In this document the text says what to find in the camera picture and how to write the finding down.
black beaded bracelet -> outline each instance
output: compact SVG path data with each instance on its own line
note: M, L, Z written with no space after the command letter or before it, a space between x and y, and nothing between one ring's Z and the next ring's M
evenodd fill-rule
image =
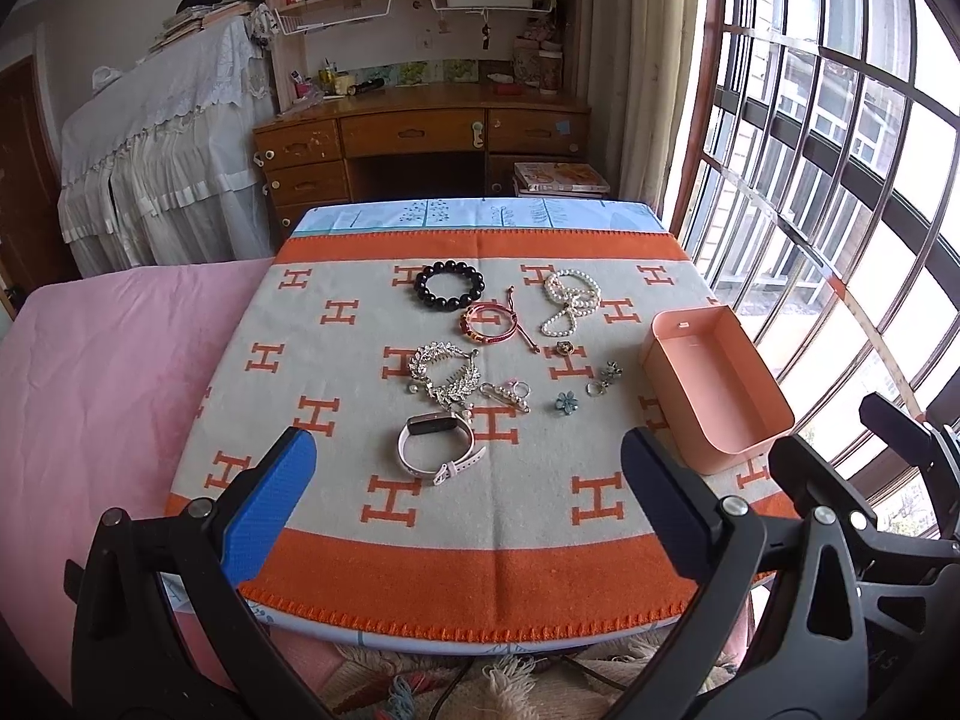
M466 276L472 286L469 292L463 293L459 298L438 298L438 296L434 295L426 286L427 279L437 274ZM480 274L477 269L472 268L467 263L455 263L453 260L448 260L445 263L435 262L433 266L426 266L426 268L416 275L416 279L414 280L416 296L424 302L427 308L436 309L437 311L457 311L458 309L467 308L474 300L480 299L485 286L483 274Z

wooden desk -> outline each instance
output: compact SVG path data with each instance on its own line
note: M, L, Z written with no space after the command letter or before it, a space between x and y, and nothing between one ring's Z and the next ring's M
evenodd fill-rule
M253 137L286 237L319 205L510 196L515 162L582 162L588 133L589 108L568 95L465 83L293 108Z

orange border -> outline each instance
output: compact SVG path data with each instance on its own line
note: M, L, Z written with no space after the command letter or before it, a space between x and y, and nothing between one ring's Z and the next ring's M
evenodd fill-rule
M178 514L187 502L171 493L166 514ZM783 493L752 507L795 517ZM587 637L669 618L683 612L694 584L674 573L652 535L573 547L464 550L385 546L285 528L260 574L240 590L252 601L341 628L494 643ZM635 611L625 610L625 597Z
M285 242L275 265L450 258L688 260L668 233L610 230L410 230L309 235Z

orange h pattern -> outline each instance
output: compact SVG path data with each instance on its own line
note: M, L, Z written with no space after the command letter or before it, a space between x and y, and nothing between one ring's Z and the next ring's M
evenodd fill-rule
M378 493L379 490L387 490L387 505L383 509L375 509L370 504L364 504L360 512L361 522L370 522L371 519L383 519L387 522L402 522L408 528L416 524L416 509L406 509L405 512L397 512L397 495L400 493L410 493L414 497L419 495L422 483L419 479L411 482L391 482L381 479L376 474L370 478L370 484L367 485L368 493Z
M275 354L277 357L280 357L283 354L287 344L282 343L279 346L268 346L266 343L255 343L251 347L251 354L260 355L260 360L247 360L247 367L244 370L269 370L271 373L277 372L277 368L280 367L280 361L274 360L273 362L267 362L270 359L270 355Z
M746 476L743 474L736 475L736 485L741 490L749 485L751 482L759 482L761 479L769 479L770 471L767 470L767 466L760 466L760 470L754 470L754 459L747 460L747 471L750 471Z
M423 265L416 265L412 267L406 266L406 265L395 265L394 266L395 275L397 274L406 274L406 275L403 278L395 278L394 280L392 280L392 282L390 283L390 286L399 287L400 285L409 286L410 284L413 284L414 279L416 279L416 275L423 269L424 269Z
M535 278L523 277L523 283L528 287L531 284L542 284L546 276L544 274L552 274L554 271L554 266L552 265L521 265L520 272L522 274L536 274Z
M357 321L357 314L344 314L344 309L360 308L359 300L328 300L326 302L328 309L335 308L336 314L324 314L320 317L320 324L330 324L331 322L344 322L344 324L354 324Z
M581 509L579 506L574 506L570 511L570 517L574 525L579 525L584 519L600 519L601 517L623 519L623 501L616 501L612 506L604 508L603 488L609 487L622 490L623 474L617 471L613 476L606 479L581 479L579 476L570 479L570 488L574 495L579 495L586 490L593 493L592 509Z
M663 265L638 265L637 270L641 274L650 274L649 277L643 276L647 284L673 284L674 281L666 274L666 268Z
M205 393L203 394L203 400L208 400L212 392L213 392L213 387L208 386L206 388ZM194 419L200 419L201 416L203 416L203 403L200 403L200 408L197 409L197 415L195 416Z
M572 352L570 352L569 357L563 357L562 354L558 354L555 349L549 347L544 348L544 355L546 355L547 360L553 360L555 357L559 357L560 360L563 360L563 367L550 367L550 378L554 381L558 381L562 376L587 376L590 379L593 378L593 368L589 365L584 365L583 367L573 367L572 358L574 355L577 357L587 357L587 352L584 351L582 346L577 346Z
M640 408L645 412L648 409L656 409L656 413L659 416L655 418L647 418L647 428L650 430L669 430L670 425L667 424L666 417L664 416L664 409L659 405L659 400L654 397L643 397L641 395L637 400L640 400Z
M607 314L604 312L603 318L606 319L607 324L613 324L613 322L639 322L640 316L638 314L624 314L623 307L627 308L634 307L634 302L630 298L623 298L622 300L601 300L600 308L613 308L613 314Z
M505 416L507 419L517 418L517 409L512 406L478 406L473 409L473 435L479 442L510 442L512 445L520 443L520 432L517 428L511 428L505 433L496 432L497 415ZM487 429L479 430L477 421L482 416L487 418Z
M277 284L277 290L284 290L288 287L299 287L301 290L306 289L306 279L299 280L299 276L309 276L313 275L313 269L308 269L307 271L291 271L287 269L283 271L284 276L288 276L290 281L280 280L280 284Z
M333 436L333 426L336 422L320 422L320 411L323 409L331 410L336 413L340 410L340 399L335 397L333 400L310 400L306 395L301 395L298 409L312 409L310 421L304 422L298 416L294 418L294 427L309 430L311 433L323 433L328 439Z
M383 359L389 360L390 357L400 357L400 367L388 367L384 365L380 371L380 378L387 379L391 376L409 376L410 358L416 354L416 349L395 349L392 346L383 347Z
M250 465L251 457L250 455L245 458L234 458L229 455L224 455L223 452L217 452L217 456L213 459L213 464L215 466L227 466L224 469L224 472L220 475L218 479L212 473L209 473L206 476L206 481L203 483L205 488L220 488L224 490L230 484L230 474L234 469L239 469L240 471L247 470L247 466Z

pearl necklace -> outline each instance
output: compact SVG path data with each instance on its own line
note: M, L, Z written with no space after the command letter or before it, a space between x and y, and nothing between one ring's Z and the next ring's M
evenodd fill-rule
M571 276L579 279L587 285L587 288L584 290L568 287L560 281L560 276ZM573 269L555 271L544 279L544 291L551 302L563 306L559 312L556 312L550 319L541 324L541 333L549 338L572 336L577 332L577 318L590 316L600 305L600 286L584 271L573 271ZM561 317L568 319L570 323L568 329L547 330L549 325Z

